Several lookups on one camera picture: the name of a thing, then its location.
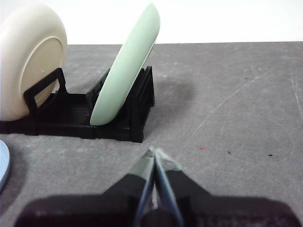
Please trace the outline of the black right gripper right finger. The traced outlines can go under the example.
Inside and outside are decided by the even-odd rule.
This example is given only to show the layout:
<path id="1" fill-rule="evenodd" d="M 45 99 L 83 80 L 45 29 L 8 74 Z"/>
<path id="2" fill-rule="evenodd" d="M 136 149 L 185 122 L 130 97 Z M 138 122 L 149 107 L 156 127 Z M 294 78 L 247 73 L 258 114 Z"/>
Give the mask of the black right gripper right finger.
<path id="1" fill-rule="evenodd" d="M 185 227 L 296 227 L 285 203 L 262 197 L 216 196 L 188 177 L 178 162 L 155 150 L 160 196 Z"/>

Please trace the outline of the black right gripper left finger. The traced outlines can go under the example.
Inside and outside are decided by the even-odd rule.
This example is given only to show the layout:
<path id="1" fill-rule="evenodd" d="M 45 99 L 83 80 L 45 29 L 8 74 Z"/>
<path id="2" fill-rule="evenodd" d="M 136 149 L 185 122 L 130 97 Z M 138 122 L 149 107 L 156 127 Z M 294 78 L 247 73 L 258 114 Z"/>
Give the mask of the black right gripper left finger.
<path id="1" fill-rule="evenodd" d="M 102 194 L 53 195 L 28 203 L 17 227 L 131 227 L 140 221 L 152 188 L 154 150 Z"/>

